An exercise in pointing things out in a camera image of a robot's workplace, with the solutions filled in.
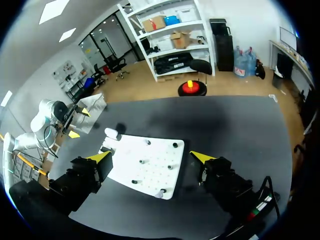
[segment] pegboard wall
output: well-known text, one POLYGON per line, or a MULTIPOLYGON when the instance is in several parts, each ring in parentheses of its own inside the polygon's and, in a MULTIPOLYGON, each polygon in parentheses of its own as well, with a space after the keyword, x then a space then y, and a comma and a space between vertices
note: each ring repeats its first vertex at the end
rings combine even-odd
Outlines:
POLYGON ((136 191, 172 198, 183 157, 183 140, 119 135, 106 137, 102 146, 112 149, 113 169, 108 177, 136 191))

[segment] white shelf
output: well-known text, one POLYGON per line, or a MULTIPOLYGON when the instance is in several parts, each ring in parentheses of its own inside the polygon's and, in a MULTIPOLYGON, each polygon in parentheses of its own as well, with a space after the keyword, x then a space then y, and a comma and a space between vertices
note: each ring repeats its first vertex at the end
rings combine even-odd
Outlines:
POLYGON ((178 5, 183 6, 185 3, 185 0, 161 0, 161 1, 158 0, 157 2, 154 2, 154 3, 145 4, 144 6, 142 6, 140 8, 135 8, 130 13, 126 13, 124 10, 124 7, 121 6, 121 4, 117 4, 117 7, 119 8, 121 14, 123 15, 125 22, 128 24, 128 27, 130 28, 130 30, 134 36, 134 39, 136 40, 144 58, 145 58, 145 61, 148 65, 148 67, 150 68, 152 76, 154 77, 154 80, 156 82, 158 81, 158 77, 161 77, 161 76, 190 73, 190 72, 195 72, 195 71, 192 70, 190 67, 184 67, 184 68, 170 71, 170 72, 167 72, 164 74, 157 74, 155 71, 155 66, 154 66, 154 57, 159 57, 159 56, 163 56, 163 55, 170 55, 170 54, 185 52, 185 51, 192 52, 192 50, 195 51, 197 49, 208 50, 209 56, 207 56, 206 61, 210 61, 210 64, 212 66, 212 75, 213 76, 215 75, 214 49, 212 47, 213 46, 213 39, 212 39, 211 27, 209 25, 209 21, 208 21, 206 14, 203 12, 203 10, 201 8, 201 5, 204 6, 205 3, 203 3, 201 0, 187 0, 186 4, 189 5, 191 2, 194 4, 194 7, 198 12, 199 20, 173 24, 170 26, 166 26, 162 29, 158 29, 158 30, 155 30, 152 32, 147 32, 147 33, 141 34, 139 36, 138 36, 130 18, 132 18, 133 16, 144 16, 142 19, 145 19, 145 17, 148 17, 147 16, 148 14, 166 11, 166 10, 169 10, 170 8, 173 9, 174 5, 171 5, 171 4, 177 3, 178 5), (168 50, 168 51, 155 52, 155 53, 151 53, 151 54, 147 55, 146 50, 142 44, 143 38, 148 37, 148 36, 154 37, 154 35, 157 35, 157 34, 159 35, 159 37, 160 37, 160 35, 169 35, 173 32, 173 30, 184 29, 181 27, 184 27, 185 29, 188 29, 191 31, 198 30, 198 29, 203 31, 202 35, 206 39, 207 43, 205 45, 192 44, 192 45, 188 46, 186 49, 172 49, 172 50, 168 50))
POLYGON ((152 59, 152 58, 159 57, 162 55, 167 55, 167 54, 184 52, 184 51, 188 51, 188 50, 207 49, 207 48, 209 48, 207 44, 204 44, 204 45, 193 44, 193 45, 189 45, 187 48, 184 48, 184 49, 175 49, 174 48, 174 49, 167 50, 167 51, 155 52, 155 53, 149 54, 148 59, 152 59))
POLYGON ((177 23, 177 24, 166 26, 166 27, 161 28, 159 30, 155 30, 155 31, 151 31, 151 32, 147 32, 147 33, 141 34, 140 36, 138 36, 138 39, 142 39, 142 38, 148 37, 150 35, 161 33, 163 31, 167 31, 167 30, 170 30, 170 29, 176 29, 176 28, 180 28, 180 27, 184 27, 184 26, 202 25, 202 24, 203 24, 203 22, 201 20, 181 22, 181 23, 177 23))
POLYGON ((168 4, 173 4, 173 3, 176 3, 176 2, 182 2, 182 0, 164 0, 164 1, 161 1, 161 2, 150 3, 150 4, 145 5, 142 8, 139 8, 138 10, 135 10, 135 11, 129 13, 127 15, 127 17, 129 18, 129 17, 131 17, 133 15, 144 14, 144 13, 146 13, 148 11, 153 10, 153 9, 156 9, 156 8, 168 5, 168 4))
POLYGON ((164 74, 156 74, 157 77, 162 77, 162 76, 166 76, 166 75, 172 75, 172 74, 185 74, 185 73, 192 73, 192 72, 196 72, 195 70, 191 69, 189 66, 188 67, 184 67, 184 68, 180 68, 174 71, 169 71, 166 72, 164 74))

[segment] computer monitor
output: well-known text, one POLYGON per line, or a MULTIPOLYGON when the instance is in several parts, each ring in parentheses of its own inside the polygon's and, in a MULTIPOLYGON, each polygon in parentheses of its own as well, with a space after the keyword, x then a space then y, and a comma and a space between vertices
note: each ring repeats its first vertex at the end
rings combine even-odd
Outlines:
POLYGON ((297 51, 297 37, 295 34, 291 33, 290 31, 280 27, 280 40, 284 42, 289 47, 297 51))

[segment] shelving unit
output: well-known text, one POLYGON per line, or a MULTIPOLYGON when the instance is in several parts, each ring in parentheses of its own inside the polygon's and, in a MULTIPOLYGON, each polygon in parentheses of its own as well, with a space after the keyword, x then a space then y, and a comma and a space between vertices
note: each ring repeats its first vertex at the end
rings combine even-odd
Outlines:
POLYGON ((165 28, 162 28, 162 29, 159 29, 159 30, 155 30, 155 31, 152 31, 152 32, 147 32, 147 33, 141 34, 140 36, 138 36, 138 38, 139 39, 143 39, 145 37, 151 36, 153 34, 158 34, 158 33, 161 33, 163 31, 177 29, 177 28, 181 28, 181 27, 184 27, 184 26, 192 26, 192 25, 200 25, 200 24, 202 24, 202 21, 200 21, 200 20, 199 21, 181 22, 181 23, 170 25, 170 26, 166 26, 165 28))
POLYGON ((159 52, 151 53, 147 57, 148 59, 152 59, 152 58, 163 56, 163 55, 175 54, 175 53, 180 53, 180 52, 190 51, 190 50, 197 50, 197 49, 207 49, 207 48, 209 48, 208 44, 204 44, 204 45, 191 44, 185 49, 171 49, 167 51, 159 51, 159 52))
POLYGON ((199 51, 204 50, 208 52, 209 55, 209 61, 212 65, 212 75, 215 75, 215 64, 214 64, 214 54, 213 54, 213 48, 212 48, 212 42, 211 37, 209 34, 211 34, 209 21, 205 18, 205 15, 203 11, 200 8, 199 0, 159 0, 157 2, 147 4, 144 7, 141 7, 139 9, 133 9, 132 12, 126 13, 124 8, 118 4, 117 7, 119 8, 120 12, 122 13, 126 23, 128 24, 138 46, 141 49, 141 52, 150 68, 150 71, 155 79, 155 81, 158 81, 158 77, 167 76, 167 75, 173 75, 173 74, 182 74, 182 73, 190 73, 195 72, 190 67, 184 67, 177 70, 173 70, 170 72, 166 72, 164 74, 157 74, 154 68, 154 61, 155 59, 161 57, 161 56, 167 56, 171 54, 177 54, 181 52, 192 52, 192 51, 199 51), (137 35, 132 22, 130 21, 130 18, 133 16, 137 16, 137 19, 142 26, 143 19, 153 18, 155 15, 166 15, 166 11, 170 10, 172 6, 171 13, 174 11, 174 9, 180 8, 185 9, 184 6, 190 6, 194 7, 196 11, 198 12, 198 16, 200 19, 193 20, 193 21, 185 21, 173 25, 166 26, 162 29, 158 29, 152 32, 146 32, 140 35, 137 35), (174 31, 178 31, 179 29, 186 30, 190 27, 191 29, 196 31, 201 31, 202 36, 204 36, 206 42, 204 44, 196 44, 192 43, 185 49, 171 49, 171 50, 164 50, 159 52, 150 53, 147 55, 141 41, 144 38, 148 38, 150 42, 154 41, 157 38, 161 38, 164 36, 168 36, 172 34, 174 31))

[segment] black table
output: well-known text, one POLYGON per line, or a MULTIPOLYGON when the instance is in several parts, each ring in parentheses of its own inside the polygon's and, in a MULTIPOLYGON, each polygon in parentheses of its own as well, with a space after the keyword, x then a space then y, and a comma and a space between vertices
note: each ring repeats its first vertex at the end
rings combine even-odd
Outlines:
MULTIPOLYGON (((286 208, 292 178, 292 155, 280 108, 272 98, 258 96, 175 97, 111 103, 89 134, 63 143, 50 178, 56 179, 77 156, 98 152, 105 128, 126 126, 126 134, 182 139, 186 151, 224 156, 232 168, 253 181, 257 191, 270 175, 274 191, 286 208)), ((231 219, 215 199, 199 187, 194 159, 185 154, 175 194, 170 200, 135 191, 109 178, 69 217, 100 231, 142 238, 209 239, 224 232, 231 219)), ((275 211, 266 218, 270 227, 275 211)))

